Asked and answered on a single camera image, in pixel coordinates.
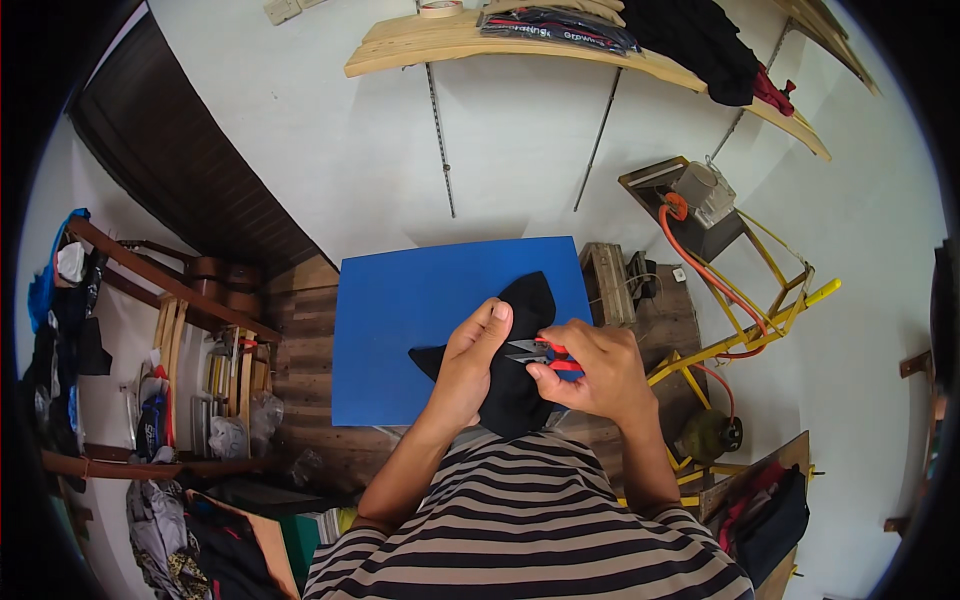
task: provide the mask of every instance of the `wall switch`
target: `wall switch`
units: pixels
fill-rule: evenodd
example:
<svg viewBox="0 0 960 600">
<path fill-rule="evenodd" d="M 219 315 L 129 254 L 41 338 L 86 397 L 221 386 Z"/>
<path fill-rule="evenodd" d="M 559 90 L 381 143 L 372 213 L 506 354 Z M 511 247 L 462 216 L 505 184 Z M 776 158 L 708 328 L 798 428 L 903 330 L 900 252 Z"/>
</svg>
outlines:
<svg viewBox="0 0 960 600">
<path fill-rule="evenodd" d="M 297 0 L 268 0 L 263 5 L 263 11 L 270 17 L 270 22 L 279 25 L 283 21 L 293 18 L 303 12 Z"/>
</svg>

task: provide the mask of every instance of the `dark wooden door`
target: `dark wooden door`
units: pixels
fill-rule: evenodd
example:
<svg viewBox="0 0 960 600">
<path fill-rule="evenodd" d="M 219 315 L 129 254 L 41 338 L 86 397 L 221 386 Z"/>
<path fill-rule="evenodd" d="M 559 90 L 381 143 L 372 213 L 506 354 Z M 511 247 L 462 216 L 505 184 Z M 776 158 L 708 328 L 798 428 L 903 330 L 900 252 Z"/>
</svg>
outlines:
<svg viewBox="0 0 960 600">
<path fill-rule="evenodd" d="M 149 13 L 69 115 L 113 178 L 198 252 L 267 276 L 320 253 L 220 131 Z"/>
</svg>

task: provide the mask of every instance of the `metal rod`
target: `metal rod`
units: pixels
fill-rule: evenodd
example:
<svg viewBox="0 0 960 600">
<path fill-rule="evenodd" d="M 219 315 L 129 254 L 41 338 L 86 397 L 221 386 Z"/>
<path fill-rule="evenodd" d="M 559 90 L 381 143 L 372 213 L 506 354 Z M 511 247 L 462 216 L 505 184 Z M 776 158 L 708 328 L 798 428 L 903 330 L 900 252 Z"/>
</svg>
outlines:
<svg viewBox="0 0 960 600">
<path fill-rule="evenodd" d="M 437 91 L 433 85 L 433 69 L 430 63 L 426 62 L 426 82 L 430 86 L 430 104 L 433 105 L 433 123 L 437 126 L 437 145 L 440 146 L 440 161 L 444 168 L 444 180 L 446 181 L 446 198 L 450 202 L 450 218 L 457 218 L 457 211 L 453 208 L 453 191 L 450 189 L 450 165 L 446 162 L 446 150 L 444 149 L 444 133 L 440 129 L 440 113 L 437 111 Z"/>
<path fill-rule="evenodd" d="M 793 17 L 786 17 L 786 23 L 783 24 L 783 31 L 780 32 L 780 39 L 777 40 L 777 45 L 774 46 L 774 53 L 770 55 L 770 59 L 767 61 L 767 70 L 770 70 L 770 67 L 774 65 L 774 59 L 777 57 L 777 54 L 780 53 L 780 47 L 783 45 L 783 39 L 786 37 L 790 31 L 793 30 Z M 730 136 L 733 134 L 733 130 L 736 129 L 737 124 L 740 122 L 740 119 L 743 118 L 743 113 L 746 112 L 744 108 L 740 108 L 736 112 L 736 116 L 733 118 L 733 122 L 730 123 L 730 126 L 727 128 L 727 132 L 723 134 L 723 139 L 720 140 L 720 143 L 717 144 L 716 150 L 713 151 L 713 154 L 710 155 L 710 162 L 713 162 L 717 155 L 720 154 L 720 149 L 723 148 L 724 144 L 727 143 L 727 140 L 730 139 Z"/>
<path fill-rule="evenodd" d="M 584 197 L 584 190 L 587 189 L 587 180 L 590 177 L 590 170 L 593 169 L 593 159 L 597 156 L 597 148 L 600 147 L 600 138 L 603 137 L 603 130 L 607 127 L 607 117 L 610 115 L 610 107 L 613 105 L 613 94 L 616 93 L 616 86 L 620 83 L 620 71 L 622 66 L 616 67 L 616 75 L 613 76 L 613 85 L 610 88 L 610 98 L 607 99 L 607 108 L 603 111 L 603 120 L 600 121 L 600 130 L 597 132 L 597 138 L 593 142 L 593 152 L 590 153 L 590 160 L 587 163 L 587 172 L 584 174 L 584 182 L 580 186 L 580 193 L 577 194 L 577 202 L 573 205 L 573 212 L 580 207 L 580 201 Z"/>
</svg>

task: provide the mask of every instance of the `person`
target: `person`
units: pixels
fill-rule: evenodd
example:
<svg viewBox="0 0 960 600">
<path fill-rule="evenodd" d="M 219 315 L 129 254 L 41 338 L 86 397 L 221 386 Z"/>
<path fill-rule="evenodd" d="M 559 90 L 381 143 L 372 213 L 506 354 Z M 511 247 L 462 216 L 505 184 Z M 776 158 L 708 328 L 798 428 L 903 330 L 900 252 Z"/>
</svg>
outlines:
<svg viewBox="0 0 960 600">
<path fill-rule="evenodd" d="M 629 510 L 587 446 L 551 430 L 508 441 L 471 427 L 512 324 L 510 305 L 492 298 L 453 332 L 426 407 L 352 528 L 314 554 L 304 600 L 753 598 L 744 571 L 681 508 L 631 331 L 548 327 L 540 335 L 584 376 L 526 367 L 544 399 L 619 427 Z"/>
</svg>

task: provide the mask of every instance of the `blue cutting mat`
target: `blue cutting mat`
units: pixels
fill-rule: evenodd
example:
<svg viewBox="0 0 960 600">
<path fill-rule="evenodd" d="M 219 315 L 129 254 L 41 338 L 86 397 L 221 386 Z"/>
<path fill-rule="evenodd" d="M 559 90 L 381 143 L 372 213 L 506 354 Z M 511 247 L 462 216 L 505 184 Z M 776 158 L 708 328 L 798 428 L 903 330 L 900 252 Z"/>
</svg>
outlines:
<svg viewBox="0 0 960 600">
<path fill-rule="evenodd" d="M 409 425 L 433 381 L 407 350 L 446 344 L 484 300 L 543 271 L 556 324 L 593 323 L 573 238 L 535 237 L 347 258 L 333 335 L 334 425 Z"/>
</svg>

